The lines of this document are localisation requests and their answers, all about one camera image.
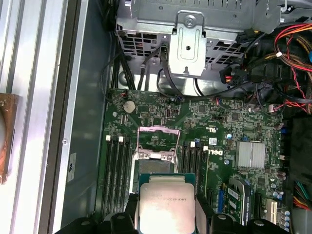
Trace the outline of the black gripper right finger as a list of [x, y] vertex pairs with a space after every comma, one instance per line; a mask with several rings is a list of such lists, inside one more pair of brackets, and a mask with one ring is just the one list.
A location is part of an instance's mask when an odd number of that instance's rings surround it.
[[198, 234], [286, 234], [287, 231], [265, 219], [251, 219], [241, 225], [231, 216], [215, 213], [203, 195], [195, 196], [195, 229]]

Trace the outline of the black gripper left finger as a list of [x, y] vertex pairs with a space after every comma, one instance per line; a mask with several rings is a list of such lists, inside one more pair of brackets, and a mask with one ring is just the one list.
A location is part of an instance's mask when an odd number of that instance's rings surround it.
[[134, 219], [138, 194], [130, 194], [124, 212], [115, 213], [107, 220], [95, 222], [91, 218], [78, 218], [57, 231], [58, 234], [137, 234]]

